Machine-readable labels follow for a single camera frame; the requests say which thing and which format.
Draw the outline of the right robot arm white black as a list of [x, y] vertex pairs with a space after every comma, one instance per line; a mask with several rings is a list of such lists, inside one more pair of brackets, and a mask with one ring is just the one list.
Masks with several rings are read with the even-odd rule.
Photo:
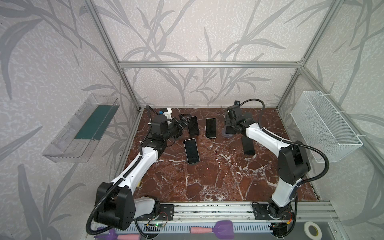
[[299, 184], [310, 170], [306, 149], [299, 142], [285, 143], [277, 140], [277, 135], [261, 128], [250, 114], [239, 114], [227, 110], [226, 134], [242, 134], [245, 155], [255, 155], [254, 142], [258, 142], [278, 158], [278, 184], [267, 204], [257, 207], [254, 204], [255, 218], [281, 219], [291, 210], [291, 202], [297, 196]]

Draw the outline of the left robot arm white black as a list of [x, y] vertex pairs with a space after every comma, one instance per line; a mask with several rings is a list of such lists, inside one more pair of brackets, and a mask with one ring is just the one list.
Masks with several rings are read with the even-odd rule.
[[165, 115], [154, 117], [149, 132], [139, 144], [138, 155], [118, 177], [98, 187], [95, 207], [86, 223], [89, 235], [98, 235], [112, 228], [126, 230], [139, 217], [157, 214], [159, 202], [150, 197], [135, 199], [135, 190], [167, 148], [168, 139], [181, 136], [190, 120], [191, 115], [182, 114], [172, 119]]

